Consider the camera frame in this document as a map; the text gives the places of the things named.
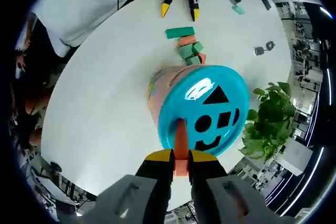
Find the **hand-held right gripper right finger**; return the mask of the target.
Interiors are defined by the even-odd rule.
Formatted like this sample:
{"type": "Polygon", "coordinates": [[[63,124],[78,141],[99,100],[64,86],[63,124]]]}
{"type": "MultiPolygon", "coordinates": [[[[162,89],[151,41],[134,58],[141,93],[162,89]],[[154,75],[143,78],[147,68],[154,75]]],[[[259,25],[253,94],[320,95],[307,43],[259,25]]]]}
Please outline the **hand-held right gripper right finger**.
{"type": "Polygon", "coordinates": [[[188,172],[199,223],[283,223],[257,190],[227,175],[212,154],[189,150],[188,172]]]}

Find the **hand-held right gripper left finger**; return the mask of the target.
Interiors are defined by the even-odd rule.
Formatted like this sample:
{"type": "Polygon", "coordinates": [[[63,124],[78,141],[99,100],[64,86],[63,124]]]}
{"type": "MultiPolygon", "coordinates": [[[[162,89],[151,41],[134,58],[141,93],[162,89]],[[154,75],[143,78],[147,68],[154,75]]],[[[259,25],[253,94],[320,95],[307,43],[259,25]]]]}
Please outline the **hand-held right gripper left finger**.
{"type": "Polygon", "coordinates": [[[135,175],[125,175],[103,191],[78,223],[163,223],[174,167],[172,149],[151,153],[135,175]]]}

